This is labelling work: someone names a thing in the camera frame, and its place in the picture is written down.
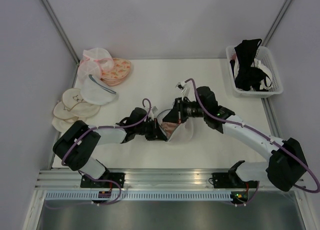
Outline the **white mesh bag blue zipper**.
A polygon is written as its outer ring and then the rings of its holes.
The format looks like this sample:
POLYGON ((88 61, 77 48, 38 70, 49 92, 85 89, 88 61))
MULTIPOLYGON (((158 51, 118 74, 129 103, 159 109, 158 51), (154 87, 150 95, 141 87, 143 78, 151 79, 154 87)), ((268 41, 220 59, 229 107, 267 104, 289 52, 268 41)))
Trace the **white mesh bag blue zipper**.
MULTIPOLYGON (((157 115, 157 119, 161 124, 163 118, 170 111, 166 109, 157 115)), ((194 135, 194 122, 192 119, 188 119, 186 122, 179 124, 179 127, 173 132, 172 136, 166 142, 169 144, 184 144, 192 139, 194 135)))

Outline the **pink satin bra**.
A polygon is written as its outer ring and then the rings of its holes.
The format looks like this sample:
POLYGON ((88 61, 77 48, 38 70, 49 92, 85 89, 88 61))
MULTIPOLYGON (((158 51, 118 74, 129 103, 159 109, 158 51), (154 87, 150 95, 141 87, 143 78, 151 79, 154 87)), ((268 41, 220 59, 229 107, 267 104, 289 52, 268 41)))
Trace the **pink satin bra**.
POLYGON ((163 134, 166 136, 167 140, 169 140, 174 133, 174 131, 180 126, 179 123, 172 122, 162 122, 160 124, 160 128, 163 131, 163 134))

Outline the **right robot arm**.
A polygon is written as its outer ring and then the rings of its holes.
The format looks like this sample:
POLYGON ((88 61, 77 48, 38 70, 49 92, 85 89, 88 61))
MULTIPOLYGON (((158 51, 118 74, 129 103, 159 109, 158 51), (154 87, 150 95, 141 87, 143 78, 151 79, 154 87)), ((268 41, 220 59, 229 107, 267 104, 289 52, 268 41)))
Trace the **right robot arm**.
POLYGON ((190 119, 202 118, 209 128, 237 139, 265 159, 264 162, 240 160, 235 163, 228 170, 231 186, 239 188, 249 181, 270 181, 279 190, 287 192, 303 176, 307 161, 296 139, 264 137, 233 111, 219 105, 209 87, 201 86, 196 91, 199 100, 178 97, 172 109, 158 115, 168 141, 184 142, 192 131, 190 119))

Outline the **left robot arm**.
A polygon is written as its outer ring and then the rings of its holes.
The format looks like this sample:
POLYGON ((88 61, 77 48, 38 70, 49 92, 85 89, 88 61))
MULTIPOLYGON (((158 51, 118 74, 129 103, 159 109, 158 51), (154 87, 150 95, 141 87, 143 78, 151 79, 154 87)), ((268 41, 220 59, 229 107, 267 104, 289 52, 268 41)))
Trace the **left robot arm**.
POLYGON ((98 145, 128 143, 137 135, 148 141, 167 140, 158 120, 136 107, 115 126, 90 127, 82 120, 76 121, 53 145, 52 151, 63 165, 90 176, 94 185, 104 188, 109 183, 109 170, 92 157, 94 149, 98 145))

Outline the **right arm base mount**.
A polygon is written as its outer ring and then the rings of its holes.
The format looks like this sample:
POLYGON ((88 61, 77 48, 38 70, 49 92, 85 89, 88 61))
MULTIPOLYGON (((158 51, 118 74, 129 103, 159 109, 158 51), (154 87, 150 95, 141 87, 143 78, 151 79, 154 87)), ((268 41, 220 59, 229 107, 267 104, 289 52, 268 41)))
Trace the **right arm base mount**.
POLYGON ((236 189, 241 188, 242 184, 232 182, 227 172, 214 172, 208 179, 208 183, 213 186, 214 189, 236 189))

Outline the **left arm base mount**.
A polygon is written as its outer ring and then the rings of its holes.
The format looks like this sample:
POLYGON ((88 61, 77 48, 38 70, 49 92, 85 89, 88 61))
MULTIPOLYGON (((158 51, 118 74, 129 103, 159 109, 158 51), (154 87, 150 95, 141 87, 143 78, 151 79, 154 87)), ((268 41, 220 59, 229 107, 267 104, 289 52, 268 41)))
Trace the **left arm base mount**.
POLYGON ((106 188, 123 188, 125 183, 124 172, 109 172, 103 174, 99 179, 91 179, 87 175, 83 175, 80 181, 80 187, 84 189, 106 189, 106 188))

